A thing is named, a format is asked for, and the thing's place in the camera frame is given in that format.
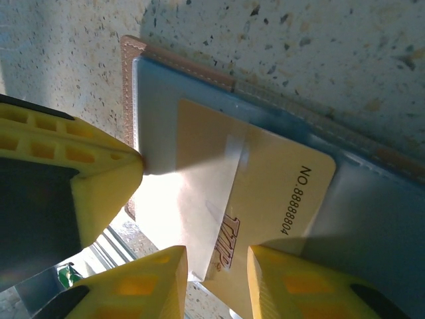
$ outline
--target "card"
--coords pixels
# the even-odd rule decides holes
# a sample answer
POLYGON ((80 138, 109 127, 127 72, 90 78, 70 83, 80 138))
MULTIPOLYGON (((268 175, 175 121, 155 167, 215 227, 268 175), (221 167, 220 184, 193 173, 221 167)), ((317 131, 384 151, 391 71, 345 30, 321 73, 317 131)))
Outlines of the card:
MULTIPOLYGON (((158 249, 185 245, 189 281, 203 281, 248 124, 188 100, 177 110, 175 151, 168 150, 167 159, 173 164, 143 178, 136 194, 137 224, 158 249)), ((149 161, 164 160, 146 155, 148 171, 149 161)))
POLYGON ((252 318, 248 246, 299 255, 334 172, 330 156, 249 125, 203 285, 241 317, 252 318))

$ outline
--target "stitching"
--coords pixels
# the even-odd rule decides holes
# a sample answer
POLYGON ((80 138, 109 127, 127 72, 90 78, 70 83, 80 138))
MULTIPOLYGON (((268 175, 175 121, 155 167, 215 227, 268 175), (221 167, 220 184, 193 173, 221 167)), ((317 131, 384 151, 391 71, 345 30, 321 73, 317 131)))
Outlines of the stitching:
POLYGON ((217 80, 215 80, 215 79, 213 79, 213 78, 210 78, 210 77, 208 77, 208 76, 205 76, 205 75, 203 75, 203 74, 200 74, 200 73, 198 73, 198 72, 196 72, 196 71, 194 71, 194 70, 192 70, 192 69, 190 69, 190 68, 186 68, 186 67, 184 67, 184 66, 182 66, 182 65, 180 65, 180 64, 177 64, 177 63, 175 63, 175 62, 173 62, 173 61, 170 61, 169 59, 167 59, 167 58, 163 58, 162 56, 159 56, 158 54, 155 54, 155 53, 151 53, 155 58, 158 58, 159 60, 162 60, 162 61, 165 61, 166 63, 168 63, 168 64, 171 64, 171 65, 173 65, 173 66, 176 66, 177 68, 180 68, 181 70, 184 70, 184 71, 186 71, 186 72, 188 72, 188 73, 190 73, 190 74, 193 74, 193 75, 195 75, 195 76, 197 76, 197 77, 201 77, 201 78, 204 78, 205 80, 208 80, 208 81, 211 81, 211 82, 214 82, 214 83, 217 83, 217 84, 219 84, 219 85, 221 85, 221 86, 224 86, 225 88, 229 88, 229 89, 232 89, 232 87, 230 86, 230 85, 227 85, 227 84, 225 84, 225 83, 223 83, 223 82, 220 82, 220 81, 217 81, 217 80))
MULTIPOLYGON (((131 86, 131 83, 129 83, 129 78, 128 78, 128 63, 127 63, 128 52, 127 52, 127 49, 126 49, 127 46, 131 46, 131 47, 133 47, 137 50, 141 50, 140 48, 137 48, 133 45, 130 45, 129 43, 124 43, 123 52, 124 52, 124 71, 125 71, 125 74, 126 74, 126 83, 124 85, 125 92, 123 92, 123 94, 124 94, 126 101, 128 101, 128 98, 129 98, 128 87, 131 86)), ((126 141, 126 142, 127 142, 127 144, 131 144, 130 146, 134 148, 134 135, 133 135, 133 132, 134 132, 134 124, 133 124, 134 116, 133 116, 133 111, 131 111, 130 117, 131 117, 131 130, 132 130, 132 132, 131 132, 131 134, 129 132, 126 132, 124 138, 131 140, 131 143, 128 143, 129 141, 126 141)), ((129 206, 131 206, 131 207, 128 207, 128 208, 129 208, 129 212, 133 213, 133 216, 135 216, 134 203, 135 203, 134 195, 132 195, 130 197, 130 199, 128 200, 127 204, 129 204, 129 206)))
POLYGON ((397 181, 397 180, 389 177, 387 174, 382 174, 380 171, 377 171, 373 167, 370 167, 367 164, 359 163, 359 162, 355 161, 352 158, 348 158, 348 161, 351 162, 353 165, 356 165, 359 168, 367 169, 367 170, 371 171, 373 174, 379 176, 380 178, 383 178, 383 179, 386 179, 388 181, 391 181, 394 184, 396 184, 398 186, 401 186, 404 189, 408 189, 409 192, 411 192, 411 194, 413 194, 413 195, 415 195, 415 196, 417 196, 419 198, 423 197, 423 194, 421 192, 419 192, 416 188, 413 188, 410 184, 408 184, 408 183, 406 183, 404 181, 397 181))
MULTIPOLYGON (((144 51, 143 49, 140 49, 139 47, 137 47, 137 46, 135 46, 135 45, 133 45, 133 44, 131 44, 131 43, 124 43, 124 46, 125 46, 125 47, 128 47, 128 46, 133 47, 133 48, 135 48, 135 49, 137 49, 137 50, 141 51, 141 53, 144 51)), ((225 83, 223 83, 223 82, 217 81, 217 80, 215 80, 215 79, 213 79, 213 78, 210 78, 210 77, 208 77, 208 76, 205 76, 205 75, 203 75, 203 74, 200 74, 200 73, 198 73, 198 72, 196 72, 196 71, 194 71, 194 70, 192 70, 192 69, 190 69, 190 68, 184 67, 184 66, 182 66, 182 65, 180 65, 180 64, 178 64, 178 63, 175 63, 175 62, 173 62, 173 61, 171 61, 171 60, 169 60, 169 59, 167 59, 167 58, 163 58, 162 56, 159 56, 158 54, 155 54, 155 53, 151 53, 151 54, 152 54, 155 58, 158 58, 159 60, 165 61, 166 63, 171 64, 171 65, 173 65, 173 66, 175 66, 175 67, 177 67, 177 68, 179 68, 179 69, 181 69, 181 70, 184 70, 184 71, 188 72, 189 74, 192 74, 192 75, 195 75, 196 77, 204 78, 205 80, 208 80, 208 81, 211 81, 211 82, 217 83, 217 84, 219 84, 219 85, 221 85, 221 86, 223 86, 223 87, 225 87, 225 88, 232 89, 232 87, 231 87, 231 86, 229 86, 229 85, 227 85, 227 84, 225 84, 225 83)), ((125 60, 124 60, 124 66, 125 66, 125 71, 126 71, 126 83, 127 83, 127 85, 126 85, 126 96, 128 96, 128 69, 127 69, 128 64, 127 64, 127 51, 126 51, 126 50, 124 50, 124 58, 125 58, 125 60)), ((350 146, 353 146, 353 147, 354 147, 354 148, 356 148, 356 149, 360 149, 360 150, 364 151, 366 154, 369 154, 369 153, 370 153, 370 151, 369 151, 368 149, 366 149, 366 148, 364 148, 364 147, 362 147, 362 146, 360 146, 360 145, 358 145, 358 144, 356 144, 356 143, 354 143, 354 142, 352 142, 352 141, 346 140, 346 139, 344 139, 342 136, 337 135, 337 134, 335 134, 335 133, 333 133, 333 132, 331 132, 331 131, 329 131, 329 130, 326 130, 325 128, 323 128, 323 127, 322 127, 322 126, 320 126, 320 125, 317 125, 316 123, 312 122, 311 120, 309 120, 309 119, 308 119, 308 118, 306 118, 305 116, 301 116, 301 115, 299 115, 299 114, 296 114, 295 112, 293 112, 293 111, 291 111, 291 110, 288 110, 287 108, 282 108, 282 107, 281 107, 281 106, 279 106, 277 103, 275 103, 275 102, 273 102, 273 101, 271 101, 271 100, 269 100, 269 99, 263 98, 263 97, 261 97, 261 96, 259 96, 259 95, 257 95, 257 94, 253 94, 253 93, 248 92, 248 91, 246 91, 246 90, 243 90, 243 89, 241 89, 241 88, 239 89, 239 91, 241 91, 241 92, 243 92, 243 93, 245 93, 245 94, 247 94, 247 95, 249 95, 249 96, 252 96, 252 97, 258 98, 259 100, 262 100, 262 101, 264 101, 264 102, 270 103, 271 105, 273 105, 273 106, 275 106, 275 107, 277 107, 277 108, 279 108, 279 109, 283 109, 283 110, 285 110, 286 112, 288 112, 289 114, 291 114, 292 116, 295 116, 296 118, 299 118, 300 120, 303 120, 304 122, 307 122, 308 124, 310 124, 310 125, 311 125, 311 126, 313 126, 314 128, 317 128, 318 130, 321 130, 321 131, 323 131, 323 132, 325 132, 325 133, 327 133, 327 134, 329 134, 329 135, 333 136, 334 138, 337 138, 338 140, 341 140, 342 142, 344 142, 344 143, 346 143, 346 144, 349 144, 350 146)), ((391 168, 396 169, 396 166, 395 166, 394 164, 392 164, 392 163, 390 163, 390 162, 387 162, 387 161, 384 161, 384 160, 382 160, 382 159, 381 159, 380 157, 378 157, 378 156, 372 156, 372 158, 373 158, 374 160, 377 160, 377 161, 379 161, 379 162, 381 162, 381 163, 384 163, 384 164, 388 165, 388 166, 389 166, 389 167, 391 167, 391 168)), ((380 175, 380 176, 382 176, 382 177, 384 177, 384 178, 386 178, 386 179, 389 179, 389 180, 393 181, 394 183, 397 183, 397 184, 401 185, 401 183, 400 183, 399 181, 393 180, 393 179, 391 179, 390 177, 388 177, 388 176, 386 176, 386 175, 383 175, 383 174, 379 173, 378 171, 376 171, 375 169, 373 169, 373 168, 371 168, 371 167, 368 167, 368 166, 365 166, 365 165, 362 165, 362 166, 363 166, 363 167, 367 167, 369 170, 371 170, 372 172, 374 172, 374 173, 375 173, 375 174, 377 174, 377 175, 380 175)), ((410 171, 408 171, 408 170, 406 170, 406 169, 401 169, 401 172, 403 172, 404 174, 406 174, 406 175, 408 175, 408 176, 410 176, 410 177, 416 178, 418 181, 425 182, 425 177, 422 177, 422 176, 413 176, 412 172, 410 172, 410 171)))
MULTIPOLYGON (((292 116, 295 116, 296 118, 299 118, 300 120, 303 120, 304 122, 307 122, 308 124, 310 124, 310 125, 311 125, 311 126, 313 126, 314 128, 317 128, 317 129, 319 129, 319 130, 321 130, 321 131, 323 131, 323 132, 325 132, 325 133, 328 133, 329 135, 332 135, 333 137, 335 137, 335 138, 337 138, 337 139, 339 139, 339 140, 342 140, 344 143, 347 143, 347 144, 349 144, 349 145, 351 145, 351 146, 353 146, 353 147, 355 147, 355 148, 357 148, 357 149, 360 149, 360 150, 364 151, 364 152, 365 152, 365 153, 367 153, 367 154, 369 154, 369 153, 370 153, 370 151, 369 151, 368 149, 363 148, 363 147, 359 146, 358 144, 356 144, 356 143, 354 143, 354 142, 352 142, 352 141, 348 141, 348 140, 346 140, 346 139, 342 138, 341 136, 339 136, 339 135, 337 135, 337 134, 335 134, 335 133, 333 133, 333 132, 331 132, 331 131, 329 131, 329 130, 326 130, 325 128, 323 128, 323 127, 321 127, 321 126, 317 125, 316 123, 313 123, 311 120, 309 120, 309 119, 308 119, 308 118, 306 118, 305 116, 302 116, 302 115, 296 114, 295 112, 293 112, 293 111, 291 111, 291 110, 288 110, 287 108, 282 108, 282 107, 281 107, 281 106, 279 106, 277 103, 275 103, 275 102, 273 102, 273 101, 271 101, 271 100, 269 100, 269 99, 266 99, 266 98, 264 98, 264 97, 262 97, 262 96, 260 96, 260 95, 253 94, 253 93, 251 93, 251 92, 248 92, 248 91, 246 91, 246 90, 243 90, 242 88, 239 88, 238 90, 239 90, 239 91, 241 91, 241 92, 243 92, 243 93, 245 93, 245 94, 247 94, 247 95, 249 95, 249 96, 252 96, 252 97, 258 98, 259 100, 262 100, 263 102, 270 103, 271 105, 273 105, 273 106, 275 106, 275 107, 277 107, 277 108, 283 109, 283 110, 285 110, 286 112, 288 112, 289 114, 291 114, 292 116)), ((387 161, 384 161, 384 160, 382 160, 382 159, 381 159, 380 157, 378 157, 378 156, 372 156, 372 158, 373 158, 374 160, 377 160, 377 161, 379 161, 379 162, 381 162, 381 163, 384 163, 384 164, 386 164, 386 165, 388 165, 388 166, 390 166, 390 167, 392 167, 392 168, 396 168, 396 166, 395 166, 394 164, 392 164, 392 163, 390 163, 390 162, 387 162, 387 161)), ((377 174, 381 175, 381 176, 384 176, 384 175, 382 175, 381 173, 377 172, 376 170, 374 170, 374 169, 372 169, 372 168, 369 168, 369 169, 370 169, 371 171, 373 171, 373 172, 375 172, 375 173, 377 173, 377 174)), ((424 181, 425 181, 425 177, 422 177, 422 176, 414 176, 414 175, 412 174, 412 172, 411 172, 411 171, 408 171, 408 170, 406 170, 406 169, 401 169, 401 172, 402 172, 402 173, 404 173, 404 174, 406 174, 406 175, 408 175, 408 176, 410 176, 410 177, 412 177, 412 178, 414 178, 414 179, 417 179, 418 181, 422 181, 422 182, 424 182, 424 181)), ((388 178, 389 180, 392 180, 393 182, 395 182, 395 183, 397 183, 397 184, 400 184, 400 182, 399 182, 399 181, 393 180, 393 179, 391 179, 391 178, 389 178, 389 177, 387 177, 387 176, 385 176, 385 177, 386 177, 386 178, 388 178)))
MULTIPOLYGON (((137 46, 135 46, 135 45, 133 45, 133 44, 131 44, 131 43, 124 43, 124 46, 130 46, 130 47, 133 47, 133 48, 135 48, 135 49, 137 49, 137 50, 140 50, 141 52, 143 52, 144 50, 141 50, 139 47, 137 47, 137 46)), ((226 83, 223 83, 223 82, 220 82, 220 81, 217 81, 217 80, 215 80, 215 79, 213 79, 213 78, 210 78, 209 76, 205 76, 205 75, 203 75, 203 74, 200 74, 200 73, 198 73, 198 72, 196 72, 196 71, 194 71, 194 70, 192 70, 191 68, 187 68, 187 67, 185 67, 185 66, 183 66, 183 65, 180 65, 180 64, 178 64, 178 63, 175 63, 175 62, 173 62, 173 61, 171 61, 171 60, 169 60, 168 58, 163 58, 162 56, 159 56, 158 54, 155 54, 155 53, 151 53, 151 52, 148 52, 149 54, 151 54, 151 55, 153 55, 155 58, 158 58, 159 60, 162 60, 162 61, 164 61, 164 62, 166 62, 166 63, 168 63, 168 64, 171 64, 171 65, 173 65, 173 66, 175 66, 175 67, 177 67, 177 68, 179 68, 179 69, 181 69, 181 70, 184 70, 184 71, 186 71, 186 72, 188 72, 189 74, 192 74, 192 75, 195 75, 196 77, 199 77, 199 78, 203 78, 203 79, 205 79, 205 80, 208 80, 208 81, 211 81, 211 82, 214 82, 214 83, 217 83, 217 84, 219 84, 219 85, 221 85, 221 86, 223 86, 223 87, 225 87, 225 88, 228 88, 228 89, 232 89, 232 87, 230 86, 230 85, 227 85, 226 83)))

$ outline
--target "speckled concrete surface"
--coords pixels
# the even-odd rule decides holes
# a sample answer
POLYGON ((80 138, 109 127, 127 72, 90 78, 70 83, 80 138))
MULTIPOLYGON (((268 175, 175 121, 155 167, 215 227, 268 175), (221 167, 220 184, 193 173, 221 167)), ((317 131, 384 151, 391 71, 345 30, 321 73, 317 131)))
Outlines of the speckled concrete surface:
POLYGON ((423 0, 0 0, 0 92, 121 138, 119 41, 141 35, 425 161, 424 10, 423 0))

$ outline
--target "green object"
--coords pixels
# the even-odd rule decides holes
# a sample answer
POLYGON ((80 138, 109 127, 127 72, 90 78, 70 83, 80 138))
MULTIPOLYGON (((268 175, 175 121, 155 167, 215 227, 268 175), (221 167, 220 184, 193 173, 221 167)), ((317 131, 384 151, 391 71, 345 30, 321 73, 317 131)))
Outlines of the green object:
POLYGON ((74 283, 80 279, 83 279, 83 276, 78 273, 78 271, 75 270, 72 266, 74 266, 73 263, 68 263, 62 268, 58 269, 59 281, 67 289, 72 287, 74 283))

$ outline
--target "blue card holder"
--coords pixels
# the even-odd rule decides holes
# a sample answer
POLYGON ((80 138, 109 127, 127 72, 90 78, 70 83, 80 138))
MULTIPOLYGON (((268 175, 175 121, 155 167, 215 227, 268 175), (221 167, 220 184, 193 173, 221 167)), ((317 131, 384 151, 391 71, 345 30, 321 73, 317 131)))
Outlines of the blue card holder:
POLYGON ((175 167, 177 105, 182 98, 330 155, 337 169, 302 257, 373 283, 409 316, 423 318, 421 164, 406 164, 378 144, 249 84, 236 83, 228 92, 139 57, 133 61, 134 142, 151 174, 175 167))

